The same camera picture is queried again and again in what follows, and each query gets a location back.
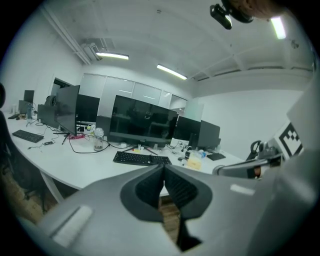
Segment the ceiling light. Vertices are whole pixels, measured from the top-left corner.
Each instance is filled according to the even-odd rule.
[[[132,94],[132,92],[130,91],[126,91],[126,90],[119,90],[120,92],[124,92],[124,93],[129,93],[129,94]]]
[[[276,36],[278,39],[285,39],[286,38],[286,31],[284,25],[282,24],[280,17],[275,17],[271,19],[273,24],[274,30],[276,32]]]
[[[96,55],[102,56],[102,57],[112,57],[112,58],[119,58],[123,60],[129,60],[129,55],[118,54],[118,53],[97,52]]]
[[[175,75],[175,76],[177,76],[178,78],[181,78],[181,79],[183,79],[183,80],[186,80],[187,79],[187,77],[186,76],[184,76],[184,75],[182,75],[182,74],[179,74],[179,73],[177,73],[177,72],[175,72],[175,71],[173,71],[173,70],[171,70],[171,69],[169,69],[169,68],[167,68],[167,67],[165,67],[165,66],[162,66],[162,65],[158,65],[158,66],[156,66],[158,69],[160,69],[160,70],[163,70],[163,71],[166,71],[166,72],[168,72],[168,73],[170,73],[170,74],[172,74],[172,75]]]
[[[148,97],[148,96],[145,96],[145,95],[143,95],[143,97],[155,100],[155,98],[151,98],[151,97]]]

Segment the wooden floor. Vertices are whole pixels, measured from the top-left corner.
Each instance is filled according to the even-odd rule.
[[[30,196],[29,200],[24,199],[25,190],[19,187],[17,182],[13,179],[12,174],[9,172],[9,170],[5,170],[5,175],[2,174],[1,168],[0,171],[2,188],[4,193],[6,194],[9,204],[11,205],[12,211],[17,216],[20,216],[33,222],[34,224],[37,224],[44,217],[41,208],[40,196],[37,194],[31,194],[32,196]],[[56,182],[56,185],[64,198],[67,198],[68,196],[77,192],[76,189],[66,186],[60,182]],[[179,233],[180,212],[169,196],[162,197],[161,199],[162,204],[159,208],[159,211],[163,215],[163,227],[172,241],[176,243]],[[58,204],[49,190],[46,190],[44,202],[44,207],[47,211]]]

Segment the white desk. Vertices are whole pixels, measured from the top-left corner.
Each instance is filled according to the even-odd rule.
[[[36,126],[37,122],[32,125],[29,124],[28,127],[26,127],[27,120],[8,119],[9,116],[11,115],[5,114],[7,126],[11,134],[17,130],[24,130],[34,134],[43,134],[46,129],[45,125]],[[75,153],[73,152],[68,139],[62,145],[64,140],[63,135],[60,135],[59,138],[55,139],[55,144],[43,145],[41,148],[28,149],[28,147],[40,146],[42,143],[49,142],[51,141],[51,138],[55,137],[57,137],[57,135],[53,134],[53,131],[49,128],[45,131],[44,139],[38,143],[29,142],[11,135],[11,138],[18,150],[32,164],[39,168],[46,185],[58,202],[61,202],[63,197],[55,186],[53,179],[80,190],[93,182],[143,168],[143,166],[139,165],[113,162],[116,152],[118,150],[121,151],[122,149],[117,149],[111,146],[102,152],[93,154]],[[93,152],[93,141],[93,138],[90,138],[90,141],[81,138],[71,140],[70,142],[73,149],[77,152]],[[181,166],[181,162],[178,161],[178,156],[172,154],[170,150],[158,150],[156,153],[159,156],[169,157],[173,165]],[[216,161],[204,158],[202,160],[200,172],[211,174],[216,166],[232,165],[243,162],[242,159],[228,154],[227,152],[222,151],[221,153],[225,155],[226,158]],[[149,155],[150,153],[144,150],[143,154]],[[160,196],[167,195],[168,191],[163,187]]]

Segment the keyboard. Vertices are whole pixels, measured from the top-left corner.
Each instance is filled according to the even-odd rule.
[[[27,132],[24,130],[17,130],[14,133],[12,133],[13,136],[16,136],[20,139],[26,140],[28,142],[37,143],[41,141],[44,137],[38,134],[34,134],[31,132]]]
[[[206,157],[211,159],[212,161],[226,158],[223,154],[219,154],[219,153],[208,154]]]
[[[115,154],[113,161],[115,163],[135,166],[172,165],[167,156],[133,154],[121,151]]]

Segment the person's hand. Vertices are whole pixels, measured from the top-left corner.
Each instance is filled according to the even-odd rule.
[[[281,15],[285,8],[274,0],[229,0],[240,12],[260,19],[270,19]]]

